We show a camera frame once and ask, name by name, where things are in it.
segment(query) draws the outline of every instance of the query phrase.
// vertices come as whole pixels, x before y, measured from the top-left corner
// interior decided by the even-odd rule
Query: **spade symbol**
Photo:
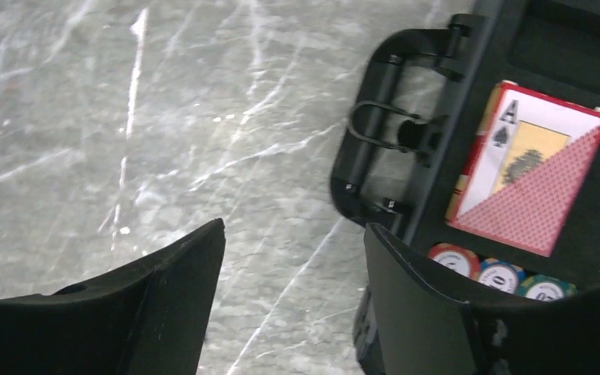
[[[507,144],[509,140],[509,133],[507,132],[507,127],[501,127],[500,130],[496,131],[493,136],[493,142],[495,147],[502,147]]]

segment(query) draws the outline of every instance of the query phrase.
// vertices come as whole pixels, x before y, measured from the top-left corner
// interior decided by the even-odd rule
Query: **ace of spades card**
[[[600,143],[600,109],[504,81],[448,224],[550,256]]]

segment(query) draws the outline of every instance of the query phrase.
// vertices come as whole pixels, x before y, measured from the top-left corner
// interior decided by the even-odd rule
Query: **open case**
[[[409,65],[447,78],[430,120],[392,105],[401,73]],[[600,106],[600,2],[478,0],[470,14],[454,15],[445,29],[408,29],[390,36],[366,68],[334,163],[334,205],[360,225],[385,227],[423,255],[447,242],[564,280],[581,291],[598,288],[600,145],[550,257],[445,222],[484,108],[503,80],[585,107]],[[380,139],[391,113],[408,117],[399,127],[396,144]],[[401,198],[375,202],[361,192],[381,147],[415,153],[416,165]],[[385,373],[368,293],[355,320],[355,345],[368,374]]]

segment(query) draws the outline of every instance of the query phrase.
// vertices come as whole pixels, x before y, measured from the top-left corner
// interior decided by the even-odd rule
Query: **playing card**
[[[503,82],[448,223],[549,256],[600,142],[600,111]]]

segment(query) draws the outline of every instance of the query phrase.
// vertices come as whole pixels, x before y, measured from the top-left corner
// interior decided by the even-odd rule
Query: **poker chip stack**
[[[515,293],[526,277],[522,268],[493,258],[484,260],[480,269],[478,282],[507,293]]]
[[[576,287],[544,275],[528,277],[516,291],[518,295],[538,301],[555,301],[576,293]]]
[[[429,252],[429,258],[455,272],[476,280],[480,272],[480,260],[470,250],[451,244],[435,245]]]

